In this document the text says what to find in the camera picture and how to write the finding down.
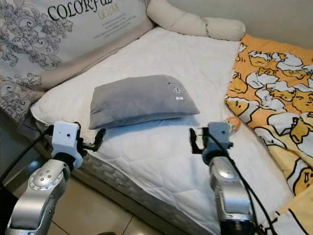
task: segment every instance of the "patterned pillowcase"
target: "patterned pillowcase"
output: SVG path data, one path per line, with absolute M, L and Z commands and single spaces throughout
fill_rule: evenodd
M 1 109 L 21 125 L 47 90 L 152 29 L 148 2 L 1 1 Z

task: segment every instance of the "white wall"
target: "white wall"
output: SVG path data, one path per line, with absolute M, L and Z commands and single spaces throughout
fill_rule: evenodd
M 0 175 L 29 144 L 30 141 L 19 134 L 9 118 L 0 112 Z M 38 151 L 32 148 L 13 169 L 6 181 L 39 156 Z
M 169 0 L 201 17 L 237 19 L 255 37 L 313 48 L 313 0 Z

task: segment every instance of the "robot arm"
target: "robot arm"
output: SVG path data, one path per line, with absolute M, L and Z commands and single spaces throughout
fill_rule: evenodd
M 84 148 L 98 149 L 104 131 L 100 132 L 92 146 L 84 146 L 79 135 L 78 123 L 55 123 L 52 136 L 53 159 L 29 177 L 27 190 L 13 209 L 6 235 L 47 234 L 56 203 L 66 190 L 70 172 L 81 166 L 82 156 L 86 154 Z
M 255 225 L 251 201 L 246 188 L 221 148 L 208 137 L 211 134 L 224 149 L 233 146 L 229 142 L 229 126 L 223 122 L 211 122 L 202 129 L 204 148 L 196 145 L 196 133 L 190 130 L 193 153 L 202 153 L 203 162 L 210 169 L 210 186 L 215 194 L 218 220 L 222 235 L 253 235 Z

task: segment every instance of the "large pillow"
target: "large pillow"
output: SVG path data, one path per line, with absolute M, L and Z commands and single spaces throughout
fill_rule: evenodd
M 22 124 L 32 102 L 147 31 L 148 0 L 2 0 L 1 109 Z
M 94 89 L 89 129 L 113 128 L 199 113 L 177 79 L 167 75 L 132 77 Z

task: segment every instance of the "black cable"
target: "black cable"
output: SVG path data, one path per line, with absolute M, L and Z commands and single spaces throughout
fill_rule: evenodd
M 258 225 L 259 225 L 259 224 L 258 224 L 258 219 L 257 219 L 257 217 L 256 217 L 255 207 L 254 207 L 254 203 L 253 203 L 253 200 L 252 200 L 250 191 L 247 190 L 247 188 L 246 188 L 246 191 L 247 191 L 247 193 L 248 193 L 249 200 L 250 200 L 250 202 L 251 202 L 251 208 L 252 208 L 252 214 L 253 214 L 253 221 L 254 221 L 255 225 L 258 226 Z
M 15 165 L 23 158 L 23 156 L 35 145 L 37 144 L 42 137 L 45 135 L 52 135 L 53 133 L 53 125 L 49 126 L 38 138 L 36 138 L 20 155 L 11 163 L 11 165 L 5 170 L 5 172 L 0 177 L 0 185 L 2 186 L 3 181 L 11 172 L 11 170 L 15 167 Z
M 41 131 L 40 130 L 36 130 L 36 129 L 34 129 L 34 128 L 31 128 L 30 126 L 27 126 L 26 124 L 24 124 L 23 123 L 23 126 L 26 126 L 27 128 L 29 128 L 30 130 L 33 130 L 33 131 L 38 131 L 39 133 L 41 133 Z
M 271 222 L 271 220 L 270 220 L 270 217 L 269 217 L 267 211 L 265 210 L 263 204 L 261 203 L 261 201 L 260 201 L 260 199 L 258 198 L 258 196 L 255 194 L 255 192 L 253 191 L 253 189 L 250 187 L 249 183 L 244 179 L 244 177 L 243 177 L 242 174 L 240 173 L 240 171 L 239 171 L 239 169 L 237 168 L 237 166 L 236 166 L 234 160 L 232 160 L 232 159 L 230 158 L 228 152 L 227 152 L 227 151 L 225 150 L 225 148 L 218 142 L 218 140 L 217 140 L 216 138 L 214 138 L 214 136 L 212 136 L 210 133 L 207 133 L 207 135 L 216 143 L 216 145 L 221 149 L 221 151 L 224 153 L 224 155 L 229 159 L 230 163 L 231 163 L 232 166 L 235 168 L 235 171 L 237 172 L 237 174 L 239 175 L 240 179 L 242 180 L 242 182 L 243 182 L 243 184 L 244 184 L 246 190 L 247 190 L 247 191 L 250 191 L 250 192 L 252 193 L 252 195 L 254 196 L 255 200 L 256 200 L 256 201 L 258 202 L 258 204 L 260 205 L 260 207 L 261 207 L 261 209 L 262 209 L 262 211 L 263 211 L 263 213 L 264 213 L 264 215 L 265 215 L 265 217 L 266 217 L 266 219 L 267 219 L 267 221 L 268 221 L 269 228 L 270 228 L 272 234 L 273 234 L 273 235 L 277 235 L 277 233 L 276 233 L 276 231 L 275 231 L 275 229 L 274 229 L 274 227 L 273 227 L 273 224 L 272 224 L 272 222 Z

